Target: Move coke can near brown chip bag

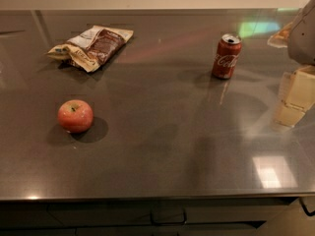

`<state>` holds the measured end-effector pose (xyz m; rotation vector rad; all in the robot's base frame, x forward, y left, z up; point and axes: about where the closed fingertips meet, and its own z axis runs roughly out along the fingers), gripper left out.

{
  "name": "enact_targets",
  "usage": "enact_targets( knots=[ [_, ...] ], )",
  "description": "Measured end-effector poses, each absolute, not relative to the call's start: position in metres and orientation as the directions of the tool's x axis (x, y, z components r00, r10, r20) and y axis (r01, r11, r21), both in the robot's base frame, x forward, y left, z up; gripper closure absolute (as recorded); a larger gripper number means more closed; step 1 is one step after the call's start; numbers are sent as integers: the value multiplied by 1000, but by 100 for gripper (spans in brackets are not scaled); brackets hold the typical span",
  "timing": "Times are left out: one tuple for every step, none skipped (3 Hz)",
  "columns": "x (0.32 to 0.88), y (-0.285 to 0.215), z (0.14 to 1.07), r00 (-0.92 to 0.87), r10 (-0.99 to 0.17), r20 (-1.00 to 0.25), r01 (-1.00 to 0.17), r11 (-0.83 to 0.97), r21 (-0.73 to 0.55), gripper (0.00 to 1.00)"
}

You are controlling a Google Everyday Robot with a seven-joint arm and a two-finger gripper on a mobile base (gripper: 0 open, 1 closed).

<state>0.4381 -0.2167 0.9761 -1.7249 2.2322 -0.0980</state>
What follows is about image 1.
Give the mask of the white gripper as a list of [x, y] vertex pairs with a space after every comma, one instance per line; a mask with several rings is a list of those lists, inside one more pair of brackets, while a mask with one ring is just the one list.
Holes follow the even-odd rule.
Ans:
[[273, 122], [293, 128], [315, 104], [315, 0], [309, 0], [293, 22], [273, 34], [267, 44], [287, 48], [290, 59], [307, 65], [285, 72], [280, 83]]

